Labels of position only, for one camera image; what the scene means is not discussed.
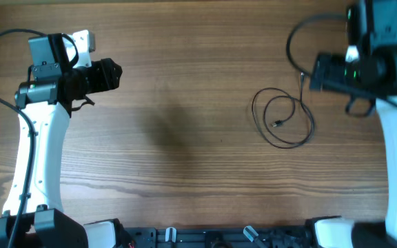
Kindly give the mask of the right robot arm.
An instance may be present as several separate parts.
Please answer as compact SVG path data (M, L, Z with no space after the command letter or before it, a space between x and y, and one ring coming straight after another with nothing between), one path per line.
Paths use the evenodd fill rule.
M385 139L389 201L381 224L356 223L352 247L397 247L397 1L357 1L347 8L346 55L320 53L310 87L367 99L364 117L377 112Z

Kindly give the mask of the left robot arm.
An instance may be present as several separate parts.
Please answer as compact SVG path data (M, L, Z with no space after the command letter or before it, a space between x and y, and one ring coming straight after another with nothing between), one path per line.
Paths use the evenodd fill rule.
M80 224L65 215L60 178L63 140L74 101L116 89L122 69L112 59L93 61L92 32L31 31L32 65L11 108L20 124L14 178L0 216L0 247L133 247L117 220Z

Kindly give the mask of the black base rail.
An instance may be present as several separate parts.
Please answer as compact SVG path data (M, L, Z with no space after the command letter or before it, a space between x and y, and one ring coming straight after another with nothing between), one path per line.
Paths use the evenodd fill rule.
M126 228L132 237L126 247L213 248L213 247L312 247L312 234L304 226L222 229Z

